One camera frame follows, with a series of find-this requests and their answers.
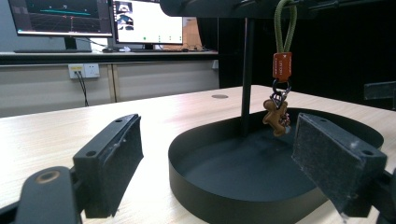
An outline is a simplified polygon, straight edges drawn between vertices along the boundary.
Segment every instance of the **wooden table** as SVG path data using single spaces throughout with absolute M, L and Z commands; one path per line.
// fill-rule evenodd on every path
M 252 86 L 250 112 L 263 111 L 262 102 L 271 93 L 271 88 Z M 228 98 L 212 97 L 215 94 Z M 242 88 L 231 88 L 0 119 L 0 207 L 19 199 L 28 176 L 51 166 L 71 168 L 72 157 L 109 122 L 137 113 L 142 117 L 145 158 L 124 194 L 120 211 L 114 217 L 84 219 L 84 223 L 204 223 L 184 209 L 170 190 L 168 148 L 190 128 L 240 116 L 241 97 Z M 288 102 L 290 107 L 331 112 L 373 127 L 385 138 L 382 150 L 389 156 L 387 170 L 393 172 L 396 113 L 293 91 Z M 373 208 L 368 218 L 350 218 L 347 223 L 375 223 L 376 217 Z M 334 224 L 343 219 L 327 202 L 298 223 Z

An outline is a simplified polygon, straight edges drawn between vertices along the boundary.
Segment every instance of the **keychain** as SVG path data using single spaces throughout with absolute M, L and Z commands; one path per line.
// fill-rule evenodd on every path
M 275 12 L 275 30 L 276 30 L 276 51 L 273 60 L 273 94 L 270 99 L 264 101 L 263 106 L 267 110 L 267 114 L 262 119 L 264 124 L 269 124 L 274 129 L 274 136 L 278 137 L 290 131 L 290 119 L 287 113 L 288 102 L 286 98 L 291 90 L 291 40 L 293 38 L 295 25 L 297 22 L 297 6 L 290 6 L 290 24 L 288 34 L 283 46 L 282 30 L 281 30 L 281 13 L 283 7 L 293 2 L 293 0 L 281 0 Z M 287 83 L 284 91 L 279 91 L 277 85 L 279 83 Z

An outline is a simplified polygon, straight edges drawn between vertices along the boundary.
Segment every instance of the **monitor screen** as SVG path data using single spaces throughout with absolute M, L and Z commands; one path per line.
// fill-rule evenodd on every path
M 109 0 L 8 0 L 17 35 L 111 37 Z
M 159 0 L 113 0 L 113 16 L 117 44 L 183 44 L 183 18 L 164 14 Z

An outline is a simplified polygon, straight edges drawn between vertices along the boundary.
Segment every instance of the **orange leather tag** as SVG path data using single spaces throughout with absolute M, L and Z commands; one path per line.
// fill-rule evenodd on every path
M 291 52 L 275 53 L 273 60 L 273 77 L 279 83 L 287 82 L 291 76 Z

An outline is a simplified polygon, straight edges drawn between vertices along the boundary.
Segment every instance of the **desk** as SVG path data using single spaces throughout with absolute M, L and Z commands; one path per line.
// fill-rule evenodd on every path
M 215 51 L 205 52 L 171 52 L 171 53 L 14 53 L 0 52 L 0 66 L 27 64 L 68 64 L 68 63 L 130 63 L 158 61 L 196 61 L 216 60 Z
M 252 86 L 250 112 L 263 111 L 262 102 L 271 88 Z M 212 95 L 225 94 L 226 99 Z M 242 88 L 202 91 L 112 105 L 48 112 L 0 119 L 0 207 L 19 199 L 23 181 L 51 166 L 72 167 L 72 157 L 109 122 L 137 113 L 141 119 L 145 158 L 140 162 L 115 217 L 86 219 L 84 223 L 204 223 L 184 209 L 169 187 L 167 151 L 173 139 L 196 126 L 240 116 Z M 290 107 L 332 112 L 365 123 L 385 138 L 387 170 L 396 166 L 396 113 L 331 99 L 291 92 Z M 369 218 L 350 218 L 348 224 L 375 223 Z M 326 202 L 299 222 L 343 223 Z

